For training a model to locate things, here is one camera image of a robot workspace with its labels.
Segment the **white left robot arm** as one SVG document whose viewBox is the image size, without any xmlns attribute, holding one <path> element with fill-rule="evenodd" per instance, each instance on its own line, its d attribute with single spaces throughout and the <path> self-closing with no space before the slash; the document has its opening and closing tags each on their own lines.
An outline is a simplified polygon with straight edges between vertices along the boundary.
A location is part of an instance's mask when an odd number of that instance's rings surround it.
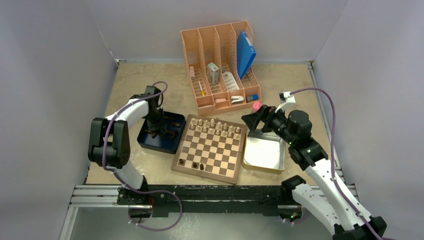
<svg viewBox="0 0 424 240">
<path fill-rule="evenodd" d="M 130 190 L 129 197 L 138 205 L 146 203 L 149 191 L 143 187 L 146 178 L 130 161 L 130 128 L 140 119 L 147 123 L 153 136 L 163 136 L 167 124 L 162 103 L 164 90 L 157 84 L 148 85 L 144 93 L 133 95 L 128 102 L 107 117 L 96 117 L 90 126 L 88 159 L 111 172 L 122 186 Z"/>
</svg>

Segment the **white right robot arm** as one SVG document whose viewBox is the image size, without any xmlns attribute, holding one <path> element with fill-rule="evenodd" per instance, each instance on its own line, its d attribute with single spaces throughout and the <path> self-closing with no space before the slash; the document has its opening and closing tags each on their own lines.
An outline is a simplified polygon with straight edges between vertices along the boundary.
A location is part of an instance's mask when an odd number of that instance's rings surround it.
<svg viewBox="0 0 424 240">
<path fill-rule="evenodd" d="M 273 132 L 288 143 L 291 159 L 323 193 L 323 196 L 314 194 L 311 186 L 296 175 L 281 184 L 280 196 L 284 202 L 297 202 L 305 207 L 327 228 L 334 240 L 383 239 L 386 222 L 366 210 L 336 174 L 334 162 L 312 137 L 313 125 L 306 112 L 293 110 L 285 116 L 282 110 L 262 105 L 241 119 L 252 131 L 262 122 L 263 133 Z"/>
</svg>

